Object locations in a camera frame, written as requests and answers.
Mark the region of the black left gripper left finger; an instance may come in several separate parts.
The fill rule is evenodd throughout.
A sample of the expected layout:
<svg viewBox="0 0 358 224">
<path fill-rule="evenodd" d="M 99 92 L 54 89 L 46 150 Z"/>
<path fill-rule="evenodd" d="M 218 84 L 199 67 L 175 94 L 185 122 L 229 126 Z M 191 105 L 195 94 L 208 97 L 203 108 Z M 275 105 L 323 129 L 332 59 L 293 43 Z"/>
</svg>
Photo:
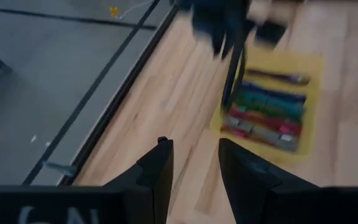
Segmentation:
<svg viewBox="0 0 358 224">
<path fill-rule="evenodd" d="M 0 224 L 166 224 L 173 140 L 103 186 L 0 186 Z"/>
</svg>

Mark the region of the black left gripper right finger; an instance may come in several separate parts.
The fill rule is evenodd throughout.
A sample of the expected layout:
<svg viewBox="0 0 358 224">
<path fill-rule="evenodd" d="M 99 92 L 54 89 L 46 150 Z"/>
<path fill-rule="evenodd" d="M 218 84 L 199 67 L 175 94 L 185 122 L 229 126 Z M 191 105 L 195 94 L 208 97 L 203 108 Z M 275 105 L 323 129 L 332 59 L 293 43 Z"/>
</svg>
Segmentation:
<svg viewBox="0 0 358 224">
<path fill-rule="evenodd" d="M 318 187 L 226 138 L 219 165 L 237 224 L 358 224 L 358 187 Z"/>
</svg>

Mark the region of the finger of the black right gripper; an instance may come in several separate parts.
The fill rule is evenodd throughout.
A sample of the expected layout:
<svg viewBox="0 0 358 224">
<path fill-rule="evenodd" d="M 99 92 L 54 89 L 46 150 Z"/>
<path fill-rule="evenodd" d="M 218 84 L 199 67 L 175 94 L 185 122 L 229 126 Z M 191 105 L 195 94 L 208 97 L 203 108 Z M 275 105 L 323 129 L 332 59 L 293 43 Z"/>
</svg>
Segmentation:
<svg viewBox="0 0 358 224">
<path fill-rule="evenodd" d="M 212 47 L 214 57 L 221 54 L 221 58 L 225 59 L 236 43 L 236 39 L 237 37 L 234 34 L 213 34 Z"/>
<path fill-rule="evenodd" d="M 255 40 L 276 47 L 286 30 L 286 24 L 266 20 L 262 25 L 257 26 Z"/>
</svg>

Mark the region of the grey black table clamp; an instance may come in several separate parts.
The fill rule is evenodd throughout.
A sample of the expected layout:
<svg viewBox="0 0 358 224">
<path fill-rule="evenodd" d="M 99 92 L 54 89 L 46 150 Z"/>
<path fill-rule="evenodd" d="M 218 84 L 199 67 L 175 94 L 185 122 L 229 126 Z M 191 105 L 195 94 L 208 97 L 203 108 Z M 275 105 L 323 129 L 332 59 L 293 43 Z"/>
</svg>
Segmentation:
<svg viewBox="0 0 358 224">
<path fill-rule="evenodd" d="M 55 162 L 44 161 L 44 167 L 55 170 L 65 177 L 73 177 L 76 174 L 76 166 L 61 165 Z"/>
</svg>

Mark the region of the yellow translucent plastic bin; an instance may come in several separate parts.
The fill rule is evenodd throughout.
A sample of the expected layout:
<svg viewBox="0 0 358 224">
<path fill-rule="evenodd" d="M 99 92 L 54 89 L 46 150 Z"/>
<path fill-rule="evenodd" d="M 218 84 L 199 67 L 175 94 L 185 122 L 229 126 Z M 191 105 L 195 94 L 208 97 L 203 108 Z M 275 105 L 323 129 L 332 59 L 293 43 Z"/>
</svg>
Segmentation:
<svg viewBox="0 0 358 224">
<path fill-rule="evenodd" d="M 295 152 L 286 152 L 283 149 L 274 146 L 269 146 L 261 142 L 242 138 L 236 134 L 233 135 L 221 131 L 223 118 L 221 107 L 219 105 L 216 107 L 211 119 L 210 129 L 221 137 L 228 138 L 273 163 L 295 163 L 304 159 L 313 149 L 314 120 L 318 107 L 323 59 L 318 55 L 299 54 L 297 52 L 284 50 L 272 51 L 258 47 L 249 47 L 247 49 L 246 68 L 283 73 L 304 73 L 311 78 L 309 84 L 297 86 L 275 81 L 271 78 L 253 77 L 248 74 L 244 75 L 244 80 L 256 82 L 265 88 L 297 94 L 303 93 L 306 95 L 306 111 L 302 117 L 303 127 L 297 150 Z"/>
</svg>

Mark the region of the black metal table frame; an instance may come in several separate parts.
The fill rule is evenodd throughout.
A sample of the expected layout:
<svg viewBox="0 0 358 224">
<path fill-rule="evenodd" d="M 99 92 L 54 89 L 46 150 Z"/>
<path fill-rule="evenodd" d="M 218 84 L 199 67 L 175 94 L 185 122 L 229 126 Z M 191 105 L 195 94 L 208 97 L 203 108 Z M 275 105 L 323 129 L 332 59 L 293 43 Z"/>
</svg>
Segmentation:
<svg viewBox="0 0 358 224">
<path fill-rule="evenodd" d="M 146 45 L 143 52 L 140 54 L 138 60 L 131 68 L 128 76 L 123 81 L 120 89 L 111 99 L 109 104 L 105 107 L 103 114 L 99 117 L 98 122 L 94 125 L 92 132 L 88 135 L 86 141 L 82 144 L 80 150 L 76 153 L 71 166 L 75 168 L 74 174 L 69 177 L 68 175 L 63 175 L 59 180 L 57 185 L 71 185 L 74 183 L 78 175 L 81 173 L 84 168 L 86 161 L 92 155 L 96 145 L 103 136 L 106 128 L 109 126 L 110 120 L 115 116 L 117 111 L 121 108 L 121 103 L 126 99 L 129 90 L 132 88 L 134 82 L 139 76 L 140 72 L 144 68 L 150 56 L 153 54 L 156 46 L 160 42 L 164 33 L 169 28 L 173 19 L 175 18 L 178 12 L 178 6 L 174 4 L 169 10 L 168 14 L 165 16 L 162 23 L 158 26 L 157 31 L 150 39 L 149 43 Z"/>
</svg>

